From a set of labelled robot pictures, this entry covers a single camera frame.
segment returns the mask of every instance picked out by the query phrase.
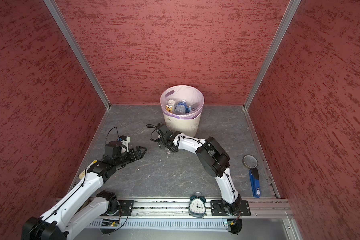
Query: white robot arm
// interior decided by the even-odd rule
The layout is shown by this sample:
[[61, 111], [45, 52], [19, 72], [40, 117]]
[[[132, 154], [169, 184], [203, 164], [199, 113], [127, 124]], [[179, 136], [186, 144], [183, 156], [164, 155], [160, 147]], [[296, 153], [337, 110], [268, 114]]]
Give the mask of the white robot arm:
[[238, 212], [241, 196], [231, 179], [228, 162], [230, 158], [213, 137], [207, 139], [189, 137], [178, 131], [172, 132], [163, 123], [157, 126], [148, 124], [146, 127], [156, 129], [158, 138], [151, 141], [157, 142], [160, 148], [167, 148], [171, 152], [184, 149], [195, 153], [207, 173], [216, 179], [226, 213], [235, 215]]
[[[157, 126], [148, 124], [147, 127], [156, 129], [159, 138], [151, 140], [160, 148], [195, 153], [208, 174], [216, 179], [225, 212], [229, 215], [238, 213], [241, 197], [230, 176], [229, 156], [214, 138], [189, 137], [172, 132], [162, 123]], [[39, 218], [31, 217], [23, 225], [21, 240], [72, 240], [99, 215], [119, 214], [121, 207], [116, 195], [107, 191], [100, 192], [89, 205], [79, 212], [77, 210], [116, 170], [144, 156], [147, 149], [140, 146], [136, 150], [128, 149], [129, 141], [129, 137], [121, 136], [117, 141], [107, 143], [102, 161], [85, 169], [83, 179], [56, 205]]]
[[[184, 149], [194, 154], [197, 154], [197, 149], [199, 147], [203, 147], [203, 144], [205, 144], [205, 139], [189, 137], [183, 133], [178, 134], [177, 137], [180, 138], [178, 149]], [[177, 144], [178, 138], [175, 138], [172, 141], [174, 145]], [[205, 170], [208, 169], [207, 172], [210, 173], [209, 167], [204, 166], [204, 168]], [[238, 198], [239, 193], [237, 192], [235, 186], [233, 185], [229, 167], [227, 167], [224, 170], [221, 177], [216, 175], [215, 179], [221, 190], [221, 198], [225, 202], [229, 204], [233, 204], [235, 200]]]
[[121, 206], [114, 193], [102, 191], [90, 204], [77, 210], [116, 170], [144, 157], [147, 149], [128, 149], [129, 137], [121, 136], [105, 146], [105, 153], [84, 171], [84, 177], [56, 205], [39, 218], [31, 217], [23, 225], [21, 240], [72, 240], [103, 213], [120, 214]]

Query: white trash can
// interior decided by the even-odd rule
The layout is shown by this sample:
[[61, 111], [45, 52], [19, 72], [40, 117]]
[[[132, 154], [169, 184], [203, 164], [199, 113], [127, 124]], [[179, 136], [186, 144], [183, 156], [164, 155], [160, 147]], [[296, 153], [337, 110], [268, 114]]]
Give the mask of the white trash can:
[[[198, 103], [199, 106], [195, 111], [185, 115], [176, 115], [168, 112], [165, 107], [169, 99], [176, 101], [174, 108], [177, 106], [177, 103], [182, 100], [187, 102], [187, 106], [196, 103]], [[195, 136], [204, 106], [204, 96], [199, 90], [187, 85], [173, 86], [161, 94], [160, 105], [164, 114], [165, 124], [169, 129], [172, 131], [180, 131], [190, 137]]]

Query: teal alarm clock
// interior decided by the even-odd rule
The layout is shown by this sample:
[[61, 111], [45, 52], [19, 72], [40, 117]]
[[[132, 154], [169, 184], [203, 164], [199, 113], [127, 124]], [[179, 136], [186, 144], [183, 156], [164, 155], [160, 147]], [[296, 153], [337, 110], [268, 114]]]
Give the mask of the teal alarm clock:
[[189, 215], [192, 217], [199, 217], [199, 218], [204, 217], [206, 214], [205, 203], [206, 200], [205, 197], [203, 197], [203, 195], [202, 196], [192, 195], [188, 206]]

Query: red wall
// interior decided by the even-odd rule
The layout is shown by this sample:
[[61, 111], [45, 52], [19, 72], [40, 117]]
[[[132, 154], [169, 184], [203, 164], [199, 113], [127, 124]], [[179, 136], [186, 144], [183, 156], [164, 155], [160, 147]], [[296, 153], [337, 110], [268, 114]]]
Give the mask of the red wall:
[[65, 195], [103, 106], [43, 1], [0, 1], [0, 239]]
[[302, 1], [250, 106], [304, 240], [360, 239], [360, 1]]
[[113, 104], [158, 103], [170, 86], [243, 104], [289, 0], [57, 0]]

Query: water bottle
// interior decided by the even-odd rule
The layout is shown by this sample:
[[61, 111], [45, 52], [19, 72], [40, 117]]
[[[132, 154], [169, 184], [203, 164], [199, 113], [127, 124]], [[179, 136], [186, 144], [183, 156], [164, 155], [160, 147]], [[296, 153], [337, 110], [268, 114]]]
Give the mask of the water bottle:
[[184, 115], [186, 107], [187, 107], [187, 102], [185, 100], [182, 100], [177, 104], [176, 109], [173, 113], [176, 115]]

